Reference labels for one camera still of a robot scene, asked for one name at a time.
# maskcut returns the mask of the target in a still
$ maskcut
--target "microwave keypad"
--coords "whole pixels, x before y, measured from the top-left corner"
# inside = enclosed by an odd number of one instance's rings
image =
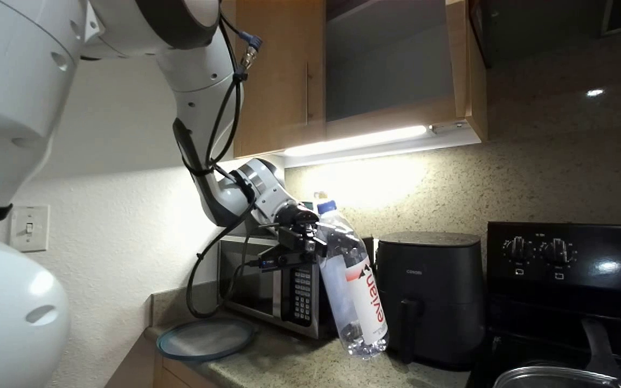
[[[311,270],[294,268],[293,277],[294,320],[311,321]]]

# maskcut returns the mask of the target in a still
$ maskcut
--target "backsplash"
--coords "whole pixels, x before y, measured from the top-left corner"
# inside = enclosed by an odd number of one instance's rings
[[[621,34],[490,69],[488,106],[486,143],[286,169],[286,187],[327,191],[364,237],[621,224]]]

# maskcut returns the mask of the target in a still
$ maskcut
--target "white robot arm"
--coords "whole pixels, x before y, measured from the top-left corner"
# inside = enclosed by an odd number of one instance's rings
[[[280,245],[259,263],[263,270],[313,260],[318,217],[284,190],[272,164],[253,159],[215,179],[236,126],[240,81],[260,44],[240,34],[249,48],[235,64],[220,20],[217,0],[0,0],[0,221],[49,156],[81,58],[155,55],[177,101],[172,130],[205,213],[225,232],[249,211],[274,224]],[[68,332],[58,280],[0,243],[0,387],[43,386]]]

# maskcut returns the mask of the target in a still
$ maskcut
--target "stove control panel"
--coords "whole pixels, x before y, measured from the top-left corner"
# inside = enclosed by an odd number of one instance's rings
[[[488,279],[621,290],[621,226],[489,223]]]

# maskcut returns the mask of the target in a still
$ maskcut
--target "microwave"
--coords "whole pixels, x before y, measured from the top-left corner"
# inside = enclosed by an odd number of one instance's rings
[[[232,273],[241,263],[245,238],[224,236],[217,253],[218,297],[229,289]],[[249,238],[246,261],[277,245],[274,238]],[[225,303],[229,309],[271,324],[320,339],[336,333],[330,303],[318,265],[261,272],[244,267],[236,279],[234,292]]]

